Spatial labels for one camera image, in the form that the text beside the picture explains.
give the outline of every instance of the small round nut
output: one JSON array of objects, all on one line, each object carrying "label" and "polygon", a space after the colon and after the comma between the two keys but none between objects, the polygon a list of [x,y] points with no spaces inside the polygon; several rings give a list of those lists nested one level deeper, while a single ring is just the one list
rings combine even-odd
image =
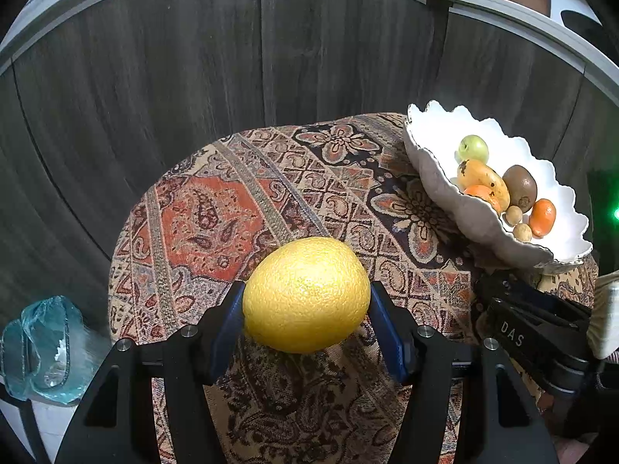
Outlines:
[{"label": "small round nut", "polygon": [[530,242],[533,237],[530,227],[526,223],[519,223],[514,227],[512,232],[514,237],[522,242]]},{"label": "small round nut", "polygon": [[511,225],[516,226],[522,221],[522,210],[518,206],[510,206],[505,211],[505,221]]}]

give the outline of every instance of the dark wooden cabinet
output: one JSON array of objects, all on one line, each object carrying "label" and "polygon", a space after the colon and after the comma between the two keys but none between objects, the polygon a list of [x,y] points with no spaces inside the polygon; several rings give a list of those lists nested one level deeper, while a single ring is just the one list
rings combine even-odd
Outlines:
[{"label": "dark wooden cabinet", "polygon": [[109,260],[58,193],[32,144],[10,68],[0,76],[0,329],[64,294],[107,327]]},{"label": "dark wooden cabinet", "polygon": [[618,120],[619,107],[584,78],[574,113],[552,161],[556,178],[576,190],[576,210],[589,218],[587,173],[619,173]]},{"label": "dark wooden cabinet", "polygon": [[103,0],[17,59],[41,155],[108,255],[167,169],[264,126],[259,29],[258,0]]},{"label": "dark wooden cabinet", "polygon": [[261,2],[268,125],[405,113],[438,66],[446,6],[441,17],[416,0]]},{"label": "dark wooden cabinet", "polygon": [[450,13],[432,98],[466,106],[522,136],[537,158],[552,159],[568,126],[583,75],[527,39]]}]

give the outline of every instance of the blue gripper pad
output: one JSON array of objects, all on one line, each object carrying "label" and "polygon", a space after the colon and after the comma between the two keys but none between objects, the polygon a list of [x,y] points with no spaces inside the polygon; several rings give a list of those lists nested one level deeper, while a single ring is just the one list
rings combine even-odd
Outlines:
[{"label": "blue gripper pad", "polygon": [[218,321],[221,324],[210,349],[209,375],[213,381],[225,373],[230,365],[230,358],[236,347],[236,339],[243,330],[243,291],[245,283],[234,281],[226,294],[224,301],[218,305],[221,313]]},{"label": "blue gripper pad", "polygon": [[395,308],[395,305],[385,291],[385,287],[380,282],[375,281],[372,282],[370,288],[369,321],[374,328],[374,334],[383,353],[387,371],[395,380],[403,384],[409,377],[405,360],[410,361],[410,347],[404,347],[404,343],[395,329],[394,322],[391,320],[390,311],[392,311],[392,307]]}]

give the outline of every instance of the orange fruit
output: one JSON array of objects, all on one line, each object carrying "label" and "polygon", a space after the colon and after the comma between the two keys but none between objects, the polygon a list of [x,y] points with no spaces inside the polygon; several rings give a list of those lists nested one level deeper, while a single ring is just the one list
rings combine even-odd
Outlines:
[{"label": "orange fruit", "polygon": [[536,237],[548,235],[552,230],[556,220],[555,205],[547,198],[541,198],[531,209],[531,215],[528,217],[528,226],[531,227],[531,232]]},{"label": "orange fruit", "polygon": [[485,185],[471,185],[466,190],[464,190],[466,195],[473,195],[475,197],[479,197],[482,200],[485,200],[489,203],[494,211],[496,211],[497,215],[501,214],[501,205],[499,204],[498,199],[494,196],[494,192],[490,190]]}]

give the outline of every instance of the screw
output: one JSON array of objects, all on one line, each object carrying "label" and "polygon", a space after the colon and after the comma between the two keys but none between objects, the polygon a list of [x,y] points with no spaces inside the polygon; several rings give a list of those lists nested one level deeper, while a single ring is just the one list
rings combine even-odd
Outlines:
[{"label": "screw", "polygon": [[194,336],[197,333],[197,326],[194,324],[186,324],[181,328],[181,335],[185,338]]},{"label": "screw", "polygon": [[436,330],[432,326],[423,324],[419,328],[417,328],[417,333],[419,333],[424,338],[430,338],[436,333]]},{"label": "screw", "polygon": [[496,351],[499,349],[499,342],[496,338],[484,338],[484,347],[491,351]]},{"label": "screw", "polygon": [[124,353],[125,351],[128,351],[129,349],[131,349],[131,346],[133,345],[133,342],[131,341],[131,338],[121,338],[117,343],[116,343],[116,348]]}]

